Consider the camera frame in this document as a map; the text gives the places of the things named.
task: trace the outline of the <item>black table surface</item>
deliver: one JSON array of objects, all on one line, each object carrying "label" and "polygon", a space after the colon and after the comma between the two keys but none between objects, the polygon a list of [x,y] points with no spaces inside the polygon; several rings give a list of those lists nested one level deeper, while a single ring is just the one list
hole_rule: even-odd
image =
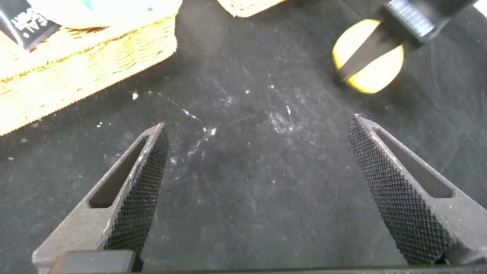
[{"label": "black table surface", "polygon": [[236,19],[185,1],[174,56],[0,138],[0,272],[34,272],[35,248],[159,122],[170,159],[148,270],[404,264],[350,149],[354,113],[487,206],[485,18],[465,12],[364,95],[336,81],[331,50],[379,4],[291,0]]}]

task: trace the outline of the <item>white scuff mark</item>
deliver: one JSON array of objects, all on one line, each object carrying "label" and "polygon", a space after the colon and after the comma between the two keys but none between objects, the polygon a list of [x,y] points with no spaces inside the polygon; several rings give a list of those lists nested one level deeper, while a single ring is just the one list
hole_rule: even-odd
[{"label": "white scuff mark", "polygon": [[200,121],[200,122],[201,122],[201,120],[200,120],[198,117],[196,117],[196,116],[192,115],[192,114],[191,114],[191,113],[190,113],[188,110],[185,110],[185,109],[183,109],[182,107],[180,107],[180,105],[179,105],[179,104],[176,104],[176,102],[174,102],[174,101],[172,101],[171,99],[169,99],[169,97],[166,97],[166,98],[167,98],[167,100],[168,100],[168,101],[170,101],[170,102],[171,102],[171,103],[172,103],[174,106],[179,107],[179,108],[180,108],[180,109],[183,111],[183,113],[184,113],[184,114],[186,114],[187,116],[190,116],[190,117],[191,117],[191,118],[193,118],[193,119],[197,119],[198,121]]},{"label": "white scuff mark", "polygon": [[193,146],[193,148],[188,152],[188,157],[195,154],[198,151],[199,146],[201,145],[202,140],[198,140],[196,145]]},{"label": "white scuff mark", "polygon": [[290,133],[296,128],[296,126],[294,126],[291,122],[286,120],[279,113],[270,113],[269,119],[271,121],[274,131],[276,131],[279,134]]},{"label": "white scuff mark", "polygon": [[181,110],[182,110],[182,111],[184,112],[184,114],[186,114],[187,116],[190,116],[190,117],[191,117],[191,118],[193,118],[193,119],[198,119],[198,117],[196,117],[196,116],[192,115],[191,113],[189,113],[189,111],[188,111],[188,110],[185,110],[185,109],[183,109],[183,108],[182,108]]},{"label": "white scuff mark", "polygon": [[220,101],[222,101],[222,102],[223,102],[223,104],[224,104],[226,107],[229,107],[229,106],[231,106],[231,105],[235,104],[235,98],[233,98],[232,96],[230,96],[230,97],[226,97],[225,99],[224,99],[224,98],[222,98],[222,99],[220,99]]}]

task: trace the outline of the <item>wicker basket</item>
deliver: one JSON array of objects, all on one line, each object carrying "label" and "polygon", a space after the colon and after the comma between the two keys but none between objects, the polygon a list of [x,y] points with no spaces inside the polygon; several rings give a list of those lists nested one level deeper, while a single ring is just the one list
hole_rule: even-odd
[{"label": "wicker basket", "polygon": [[131,26],[62,27],[31,53],[0,32],[0,135],[171,56],[180,4],[173,0],[164,15],[153,11]]},{"label": "wicker basket", "polygon": [[218,0],[234,17],[248,18],[285,0]]}]

